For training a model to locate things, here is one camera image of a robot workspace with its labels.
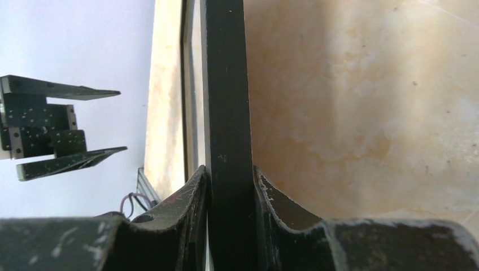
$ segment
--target black vertical post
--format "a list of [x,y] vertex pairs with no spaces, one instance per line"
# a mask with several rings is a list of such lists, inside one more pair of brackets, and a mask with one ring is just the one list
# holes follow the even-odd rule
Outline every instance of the black vertical post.
[[258,256],[243,0],[204,0],[202,4],[206,18],[202,35],[206,35],[203,61],[207,78],[203,80],[210,247],[216,270],[255,270]]

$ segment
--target gray floor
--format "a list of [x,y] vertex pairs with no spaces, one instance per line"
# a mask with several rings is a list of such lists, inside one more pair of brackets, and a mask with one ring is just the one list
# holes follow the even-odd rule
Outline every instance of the gray floor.
[[129,150],[94,168],[30,182],[19,182],[15,169],[30,159],[0,161],[0,217],[118,210],[143,165],[154,0],[45,3],[0,2],[0,75],[122,91],[90,102],[50,102],[75,105],[89,150]]

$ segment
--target black bar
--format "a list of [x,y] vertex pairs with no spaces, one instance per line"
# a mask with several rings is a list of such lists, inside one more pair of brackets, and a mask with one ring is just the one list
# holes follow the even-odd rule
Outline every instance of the black bar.
[[213,263],[215,270],[256,270],[243,1],[202,0],[201,14],[204,12],[207,80],[204,78],[203,100]]

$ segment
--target beige tabletop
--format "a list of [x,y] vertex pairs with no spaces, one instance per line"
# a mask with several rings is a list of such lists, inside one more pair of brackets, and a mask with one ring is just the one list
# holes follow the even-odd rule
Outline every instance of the beige tabletop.
[[[184,181],[180,6],[157,0],[145,171]],[[245,0],[254,163],[322,217],[479,237],[479,2]]]

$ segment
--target screw hole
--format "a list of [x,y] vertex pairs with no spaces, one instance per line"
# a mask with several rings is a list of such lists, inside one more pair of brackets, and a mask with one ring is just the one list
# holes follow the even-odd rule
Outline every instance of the screw hole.
[[145,223],[153,220],[153,217],[151,215],[140,215],[137,218],[135,218],[132,222],[133,223]]

